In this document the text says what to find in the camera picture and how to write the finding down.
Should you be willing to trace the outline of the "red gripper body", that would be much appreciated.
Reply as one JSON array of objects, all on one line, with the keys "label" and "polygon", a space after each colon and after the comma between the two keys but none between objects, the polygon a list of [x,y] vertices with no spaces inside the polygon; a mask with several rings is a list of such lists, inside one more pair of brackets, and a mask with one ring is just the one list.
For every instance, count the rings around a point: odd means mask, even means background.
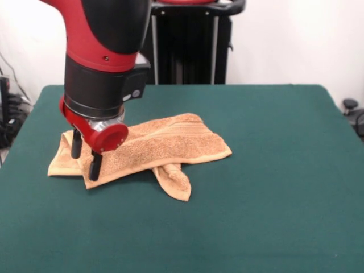
[{"label": "red gripper body", "polygon": [[115,118],[97,121],[74,113],[66,105],[64,97],[60,99],[59,107],[73,129],[81,133],[82,143],[99,154],[117,149],[127,139],[129,130],[123,122],[124,108],[121,109],[121,115]]}]

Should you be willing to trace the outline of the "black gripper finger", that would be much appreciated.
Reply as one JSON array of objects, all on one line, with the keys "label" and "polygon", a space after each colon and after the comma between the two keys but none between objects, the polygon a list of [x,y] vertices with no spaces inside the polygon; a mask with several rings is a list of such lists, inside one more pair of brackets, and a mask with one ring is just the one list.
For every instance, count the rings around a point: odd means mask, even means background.
[{"label": "black gripper finger", "polygon": [[93,156],[93,160],[89,167],[88,178],[91,181],[97,181],[100,175],[100,169],[102,165],[102,155],[93,150],[91,151],[91,155]]},{"label": "black gripper finger", "polygon": [[73,159],[78,159],[81,155],[81,149],[82,149],[81,133],[77,129],[74,129],[72,137],[72,145],[71,145],[71,157]]}]

